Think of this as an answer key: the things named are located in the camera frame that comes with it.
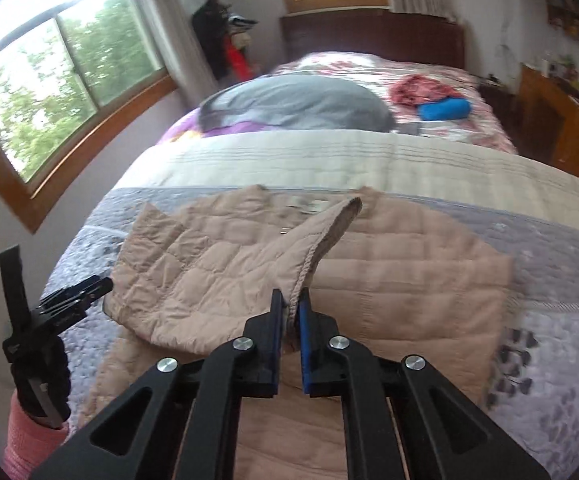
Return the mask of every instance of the jacket sleeve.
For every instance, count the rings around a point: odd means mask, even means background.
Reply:
[[[2,468],[12,480],[27,480],[34,469],[60,446],[69,434],[67,424],[52,430],[35,423],[12,395],[7,447]]]

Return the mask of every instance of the bedspread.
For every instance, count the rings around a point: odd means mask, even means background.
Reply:
[[[154,146],[93,211],[47,292],[107,274],[146,202],[171,212],[250,184],[301,193],[372,186],[445,212],[511,254],[507,330],[483,407],[554,480],[571,474],[579,464],[579,179],[538,162],[442,139],[353,130]],[[117,330],[97,305],[64,334],[73,418]]]
[[[413,74],[436,79],[466,98],[472,106],[472,113],[469,118],[460,121],[423,122],[420,130],[422,136],[442,137],[505,153],[517,152],[493,115],[492,108],[477,91],[476,78],[459,68],[389,61],[372,54],[320,52],[281,65],[271,75],[288,73],[326,75],[354,81],[384,100],[398,123],[419,122],[421,118],[415,107],[394,104],[390,99],[390,88]]]
[[[47,292],[92,272],[108,275],[145,203],[171,213],[199,196],[225,189],[112,190],[66,250]],[[492,363],[483,409],[554,480],[566,479],[579,465],[579,231],[508,212],[404,198],[450,215],[497,251],[514,257],[506,333]],[[99,303],[63,334],[72,372],[71,424],[76,423],[96,367],[117,333],[118,325],[102,313]]]

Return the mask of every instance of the red cloth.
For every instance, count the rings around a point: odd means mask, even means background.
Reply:
[[[391,101],[406,106],[424,105],[447,97],[463,95],[449,85],[419,74],[409,75],[389,89]]]
[[[67,424],[63,424],[60,430],[52,430],[31,420],[22,410],[18,395],[14,393],[2,469],[12,480],[27,480],[31,472],[64,442],[68,434]]]
[[[229,64],[234,69],[234,72],[236,72],[239,81],[249,81],[250,79],[253,79],[252,69],[247,64],[244,56],[232,44],[232,40],[229,36],[224,37],[224,53],[229,60]]]

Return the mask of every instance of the blue gripper pad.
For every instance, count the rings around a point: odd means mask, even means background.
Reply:
[[[309,336],[309,318],[312,312],[308,301],[302,299],[298,303],[298,322],[300,324],[300,364],[303,372],[303,393],[310,394],[312,389],[312,371],[310,356],[312,352]]]
[[[276,384],[276,393],[278,393],[278,383],[280,382],[280,354],[282,352],[284,304],[285,302],[281,291],[274,290],[269,311],[271,316],[270,325],[272,333],[269,368],[273,371],[273,381]]]

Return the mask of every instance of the wooden headboard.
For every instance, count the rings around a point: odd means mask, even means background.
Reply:
[[[341,9],[283,16],[280,24],[290,61],[334,50],[465,67],[463,27],[445,18],[387,9]]]

